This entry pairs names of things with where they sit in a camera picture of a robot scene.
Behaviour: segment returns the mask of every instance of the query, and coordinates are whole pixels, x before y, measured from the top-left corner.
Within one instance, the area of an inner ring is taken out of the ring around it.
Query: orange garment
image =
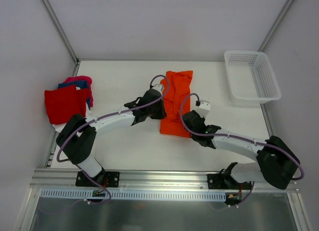
[[[181,72],[166,72],[166,77],[169,80],[170,88],[167,95],[164,97],[164,108],[167,117],[160,121],[160,133],[166,135],[176,135],[189,138],[189,132],[183,127],[179,117],[180,105],[187,95],[190,94],[189,85],[193,78],[193,71]],[[163,79],[161,84],[167,89],[167,81]],[[190,111],[190,99],[185,102],[183,114]]]

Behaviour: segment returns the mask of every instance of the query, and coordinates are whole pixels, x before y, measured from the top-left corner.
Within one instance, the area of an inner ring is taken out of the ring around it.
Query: pink cloth
[[[69,83],[69,82],[77,81],[77,80],[86,80],[88,82],[88,85],[90,87],[90,107],[93,107],[93,96],[92,96],[92,89],[91,89],[92,79],[88,76],[80,75],[80,76],[66,78],[64,83]]]

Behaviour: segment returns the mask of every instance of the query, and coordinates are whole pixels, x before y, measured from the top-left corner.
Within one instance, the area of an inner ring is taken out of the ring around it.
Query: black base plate
[[[120,182],[120,172],[105,172],[103,180],[107,179],[107,188],[118,188]],[[80,171],[76,177],[75,186],[77,187],[96,187],[91,181],[89,181],[85,175]]]
[[[216,177],[218,176],[219,174],[208,174],[207,175],[207,183],[208,183],[208,189],[209,190],[235,190],[235,189],[240,189],[240,184],[238,183],[238,187],[237,188],[229,188],[227,187],[226,184],[217,184],[217,183],[214,183],[214,180],[216,179]],[[251,189],[251,183],[247,183],[247,182],[244,182],[244,183],[241,183],[242,184],[242,190],[250,190]]]

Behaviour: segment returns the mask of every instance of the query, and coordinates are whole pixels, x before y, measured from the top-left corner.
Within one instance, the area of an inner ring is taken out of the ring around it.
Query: blue cloth
[[[79,87],[80,89],[90,89],[88,82],[86,80],[76,80],[69,83],[61,83],[58,85],[58,89],[67,87],[70,85],[75,85],[76,87]],[[90,98],[86,100],[86,103],[88,104],[88,107],[90,109]]]

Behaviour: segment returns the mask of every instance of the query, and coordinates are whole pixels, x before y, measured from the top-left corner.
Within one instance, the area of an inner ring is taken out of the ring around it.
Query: metal frame
[[[265,51],[276,30],[278,29],[283,18],[287,14],[289,8],[295,0],[287,0],[268,31],[266,37],[262,41],[258,51]],[[74,60],[76,67],[73,72],[75,76],[79,68],[79,59],[76,56],[55,12],[50,5],[49,0],[41,0],[45,10],[47,11],[54,27],[56,28],[61,40],[63,41],[70,56]],[[274,131],[267,113],[266,106],[261,105],[266,127],[269,135],[273,135]],[[53,137],[52,143],[48,150],[47,163],[45,167],[50,167],[50,161],[53,158],[55,150],[55,138]],[[188,191],[188,192],[209,192],[207,186],[208,173],[217,172],[168,172],[168,171],[129,171],[117,170],[121,173],[120,190],[146,190],[146,191]],[[36,169],[30,184],[29,196],[23,217],[19,217],[20,225],[19,230],[27,231],[31,227],[32,217],[34,216],[38,198],[41,194],[42,188],[65,188],[77,189],[75,187],[75,179],[78,170],[75,169]],[[268,183],[256,183],[254,192],[257,193],[288,193],[291,209],[294,214],[296,225],[299,231],[311,231],[310,222],[305,212],[305,208],[299,194],[297,182],[291,182],[286,190],[278,190]]]

